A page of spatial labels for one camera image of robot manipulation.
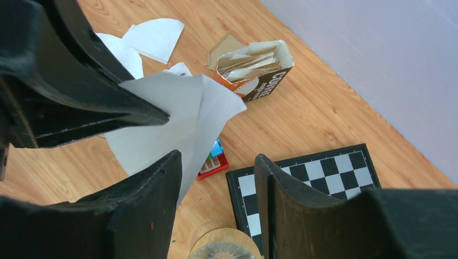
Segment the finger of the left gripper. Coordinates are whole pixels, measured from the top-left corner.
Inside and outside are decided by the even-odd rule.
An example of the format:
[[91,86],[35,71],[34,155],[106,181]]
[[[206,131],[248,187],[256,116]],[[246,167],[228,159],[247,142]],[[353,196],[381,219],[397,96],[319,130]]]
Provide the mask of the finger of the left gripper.
[[132,74],[96,35],[77,1],[39,1],[58,38],[84,66],[118,84],[132,80]]
[[52,148],[168,120],[121,83],[82,65],[39,1],[1,1],[2,148]]

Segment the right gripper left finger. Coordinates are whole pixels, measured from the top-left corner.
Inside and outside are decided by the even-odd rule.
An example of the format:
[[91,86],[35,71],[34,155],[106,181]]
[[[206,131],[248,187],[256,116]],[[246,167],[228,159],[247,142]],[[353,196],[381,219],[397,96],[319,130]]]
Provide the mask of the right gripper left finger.
[[1,197],[1,258],[167,258],[181,153],[76,202]]

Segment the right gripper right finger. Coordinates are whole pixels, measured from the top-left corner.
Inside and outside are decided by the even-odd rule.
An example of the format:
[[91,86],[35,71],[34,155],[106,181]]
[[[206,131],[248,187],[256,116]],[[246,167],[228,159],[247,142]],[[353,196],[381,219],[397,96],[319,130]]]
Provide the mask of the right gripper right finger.
[[457,258],[457,190],[370,188],[348,200],[254,165],[266,258]]

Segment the white paper coffee filter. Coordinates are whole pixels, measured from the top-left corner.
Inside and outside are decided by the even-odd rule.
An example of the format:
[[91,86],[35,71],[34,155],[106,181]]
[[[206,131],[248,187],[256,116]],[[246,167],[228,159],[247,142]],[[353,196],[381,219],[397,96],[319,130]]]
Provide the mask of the white paper coffee filter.
[[152,19],[132,25],[121,37],[97,33],[116,59],[134,77],[144,76],[141,55],[167,64],[185,25],[172,18]]

